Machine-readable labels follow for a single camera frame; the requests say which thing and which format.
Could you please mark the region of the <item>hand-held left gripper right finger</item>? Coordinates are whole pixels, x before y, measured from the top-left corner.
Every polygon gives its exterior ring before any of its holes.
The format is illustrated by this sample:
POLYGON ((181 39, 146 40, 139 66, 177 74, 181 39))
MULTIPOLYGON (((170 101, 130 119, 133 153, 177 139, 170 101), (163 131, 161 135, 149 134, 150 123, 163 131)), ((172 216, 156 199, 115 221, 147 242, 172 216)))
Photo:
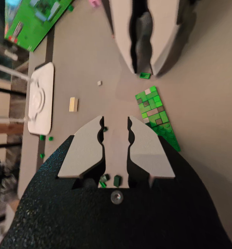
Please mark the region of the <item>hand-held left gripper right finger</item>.
POLYGON ((127 172, 133 180, 175 178, 164 148, 157 134, 134 116, 127 121, 130 143, 127 153, 127 172))

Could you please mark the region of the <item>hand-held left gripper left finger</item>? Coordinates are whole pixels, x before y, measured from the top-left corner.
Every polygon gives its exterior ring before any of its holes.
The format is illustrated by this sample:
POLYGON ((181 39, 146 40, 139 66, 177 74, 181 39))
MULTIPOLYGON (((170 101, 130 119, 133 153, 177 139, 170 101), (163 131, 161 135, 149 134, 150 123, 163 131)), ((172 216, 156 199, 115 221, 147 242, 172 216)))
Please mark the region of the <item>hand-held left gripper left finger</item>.
POLYGON ((96 164, 105 159, 103 130, 104 117, 97 116, 74 134, 58 172, 59 178, 83 178, 96 164))

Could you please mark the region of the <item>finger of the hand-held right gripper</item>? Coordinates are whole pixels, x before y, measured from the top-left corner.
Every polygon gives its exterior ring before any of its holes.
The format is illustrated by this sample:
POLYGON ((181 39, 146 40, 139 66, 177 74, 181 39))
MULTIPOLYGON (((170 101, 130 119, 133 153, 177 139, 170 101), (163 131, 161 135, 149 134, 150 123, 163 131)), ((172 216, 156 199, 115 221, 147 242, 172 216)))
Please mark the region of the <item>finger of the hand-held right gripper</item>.
POLYGON ((150 38, 152 56, 150 65, 157 76, 168 58, 180 25, 177 24, 179 0, 148 0, 153 29, 150 38))
POLYGON ((130 20, 133 14, 133 1, 110 0, 109 4, 114 30, 114 40, 129 70, 135 74, 132 64, 132 41, 130 38, 130 20))

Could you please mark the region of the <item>green tiled brick plate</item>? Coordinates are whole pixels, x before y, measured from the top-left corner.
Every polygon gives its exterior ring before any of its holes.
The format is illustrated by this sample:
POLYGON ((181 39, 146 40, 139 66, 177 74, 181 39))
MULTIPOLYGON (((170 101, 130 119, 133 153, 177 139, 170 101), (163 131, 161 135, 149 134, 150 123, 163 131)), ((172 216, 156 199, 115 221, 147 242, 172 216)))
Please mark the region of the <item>green tiled brick plate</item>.
POLYGON ((156 135, 163 137, 176 151, 180 152, 180 146, 156 86, 138 93, 135 95, 135 99, 144 124, 149 126, 156 135))

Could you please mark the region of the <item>grey desk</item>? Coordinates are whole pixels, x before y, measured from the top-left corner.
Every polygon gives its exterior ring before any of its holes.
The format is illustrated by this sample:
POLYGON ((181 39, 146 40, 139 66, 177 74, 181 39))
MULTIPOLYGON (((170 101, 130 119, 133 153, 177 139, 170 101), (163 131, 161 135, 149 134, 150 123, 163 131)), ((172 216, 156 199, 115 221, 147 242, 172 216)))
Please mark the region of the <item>grey desk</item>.
POLYGON ((70 135, 102 115, 106 169, 127 186, 127 117, 142 121, 135 95, 156 86, 172 124, 181 155, 208 189, 232 240, 232 1, 201 1, 197 20, 179 61, 163 77, 140 79, 121 56, 104 8, 75 1, 54 29, 53 52, 45 38, 29 56, 29 75, 46 58, 55 66, 53 122, 40 147, 27 125, 23 133, 18 196, 35 172, 70 135), (69 112, 70 98, 78 111, 69 112))

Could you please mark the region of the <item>cream brick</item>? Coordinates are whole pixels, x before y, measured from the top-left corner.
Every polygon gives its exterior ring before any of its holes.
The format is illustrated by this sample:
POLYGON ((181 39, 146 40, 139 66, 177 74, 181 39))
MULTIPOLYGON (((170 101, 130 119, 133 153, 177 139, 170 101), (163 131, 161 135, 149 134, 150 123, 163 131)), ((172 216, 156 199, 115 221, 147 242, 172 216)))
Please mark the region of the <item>cream brick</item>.
POLYGON ((78 98, 71 97, 70 105, 69 105, 69 112, 77 112, 77 111, 78 111, 78 98))

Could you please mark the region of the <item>white square stand base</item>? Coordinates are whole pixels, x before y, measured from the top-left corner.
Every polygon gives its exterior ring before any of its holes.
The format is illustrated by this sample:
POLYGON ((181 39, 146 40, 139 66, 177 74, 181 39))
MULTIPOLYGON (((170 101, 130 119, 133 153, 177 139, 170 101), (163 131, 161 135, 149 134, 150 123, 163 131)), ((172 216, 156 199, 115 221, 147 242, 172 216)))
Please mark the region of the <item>white square stand base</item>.
POLYGON ((29 92, 28 130, 48 135, 52 126, 54 65, 49 62, 32 73, 29 92))

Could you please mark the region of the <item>wooden shelf board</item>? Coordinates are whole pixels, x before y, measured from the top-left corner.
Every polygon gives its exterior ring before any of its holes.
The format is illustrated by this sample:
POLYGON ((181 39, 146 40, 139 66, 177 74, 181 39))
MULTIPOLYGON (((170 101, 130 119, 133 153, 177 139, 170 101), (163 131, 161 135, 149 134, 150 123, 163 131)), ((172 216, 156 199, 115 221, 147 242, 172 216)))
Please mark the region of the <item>wooden shelf board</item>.
POLYGON ((0 123, 0 134, 17 135, 17 134, 22 134, 23 130, 24 130, 23 123, 10 123, 10 124, 0 123))

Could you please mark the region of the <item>translucent white rod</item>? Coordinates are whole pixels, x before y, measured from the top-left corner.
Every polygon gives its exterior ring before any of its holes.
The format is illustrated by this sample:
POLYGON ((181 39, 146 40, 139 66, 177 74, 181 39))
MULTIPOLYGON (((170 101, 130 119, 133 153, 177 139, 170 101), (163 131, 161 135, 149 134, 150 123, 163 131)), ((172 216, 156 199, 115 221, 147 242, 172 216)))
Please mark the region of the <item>translucent white rod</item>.
POLYGON ((0 117, 0 123, 25 123, 30 121, 28 117, 24 118, 10 118, 10 117, 0 117))
POLYGON ((5 67, 3 65, 0 65, 0 71, 1 72, 4 72, 4 73, 7 73, 7 74, 10 74, 12 76, 15 76, 15 77, 18 77, 20 79, 23 79, 27 82, 32 82, 32 79, 30 77, 28 77, 27 75, 23 74, 23 73, 20 73, 16 70, 13 70, 11 68, 8 68, 8 67, 5 67))

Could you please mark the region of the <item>green toy set box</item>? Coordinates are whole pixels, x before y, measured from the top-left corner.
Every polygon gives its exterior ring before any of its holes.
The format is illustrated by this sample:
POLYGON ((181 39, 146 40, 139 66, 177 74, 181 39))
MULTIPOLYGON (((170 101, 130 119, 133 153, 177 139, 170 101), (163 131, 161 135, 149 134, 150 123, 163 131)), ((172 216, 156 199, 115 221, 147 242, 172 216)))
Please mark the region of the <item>green toy set box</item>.
POLYGON ((5 0, 4 38, 33 52, 72 0, 5 0))

